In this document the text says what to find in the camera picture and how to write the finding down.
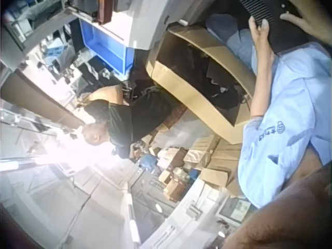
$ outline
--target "blue plastic crate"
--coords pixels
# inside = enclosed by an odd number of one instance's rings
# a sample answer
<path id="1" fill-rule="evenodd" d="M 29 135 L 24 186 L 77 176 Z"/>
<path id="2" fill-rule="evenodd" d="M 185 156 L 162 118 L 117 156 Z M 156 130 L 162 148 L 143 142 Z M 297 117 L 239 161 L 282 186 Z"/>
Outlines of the blue plastic crate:
<path id="1" fill-rule="evenodd" d="M 113 68 L 119 78 L 127 78 L 134 63 L 135 49 L 126 47 L 90 23 L 79 21 L 85 46 Z"/>

